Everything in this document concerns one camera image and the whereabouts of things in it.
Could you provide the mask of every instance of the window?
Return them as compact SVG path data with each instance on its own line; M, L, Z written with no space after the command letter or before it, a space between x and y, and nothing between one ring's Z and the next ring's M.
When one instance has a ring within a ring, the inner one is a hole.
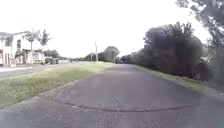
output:
M17 48L21 48L21 40L17 40Z
M11 46L12 45L12 41L13 41L13 36L7 37L6 40L5 40L5 46L6 47Z

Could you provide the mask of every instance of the driveway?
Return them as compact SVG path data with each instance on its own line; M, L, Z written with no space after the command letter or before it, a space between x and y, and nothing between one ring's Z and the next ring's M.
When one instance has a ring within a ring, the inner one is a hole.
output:
M132 65L0 110L1 128L223 128L224 105Z
M12 72L16 70L25 70L29 68L32 68L32 67L23 67L23 68L0 67L0 74L4 74L5 72Z

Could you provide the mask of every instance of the lawn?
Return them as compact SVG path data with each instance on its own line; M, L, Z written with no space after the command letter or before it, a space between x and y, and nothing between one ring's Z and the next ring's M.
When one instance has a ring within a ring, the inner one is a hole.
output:
M82 77L111 67L111 63L88 63L29 75L0 79L0 107L20 102Z

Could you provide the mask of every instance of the road surface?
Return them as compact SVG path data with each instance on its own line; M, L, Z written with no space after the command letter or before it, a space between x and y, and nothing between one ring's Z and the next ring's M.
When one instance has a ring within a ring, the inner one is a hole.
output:
M224 105L132 65L0 110L1 128L223 128Z
M56 69L56 68L63 68L67 66L74 66L74 65L80 65L88 63L85 61L79 61L79 62L73 62L71 63L61 63L57 65L44 65L44 66L36 66L32 68L24 68L24 69L19 69L19 70L13 70L13 71L7 71L7 72L0 72L0 78L1 77L7 77L7 76L14 76L14 75L21 75L21 74L29 74L29 73L35 73L35 72L40 72L40 71L45 71L45 70L51 70L51 69Z

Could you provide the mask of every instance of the asphalt road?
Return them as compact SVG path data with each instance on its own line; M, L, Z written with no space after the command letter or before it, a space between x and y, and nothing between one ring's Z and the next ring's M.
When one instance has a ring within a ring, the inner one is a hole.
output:
M1 128L223 128L223 103L131 65L0 110Z
M73 62L73 63L60 63L57 65L44 65L44 66L40 65L40 66L27 68L27 69L19 69L19 70L7 71L7 72L0 72L0 78L21 75L21 74L35 73L35 72L52 70L52 69L63 68L63 67L68 67L68 66L75 66L75 65L80 65L80 64L84 64L84 63L88 63L88 62L79 61L79 62Z

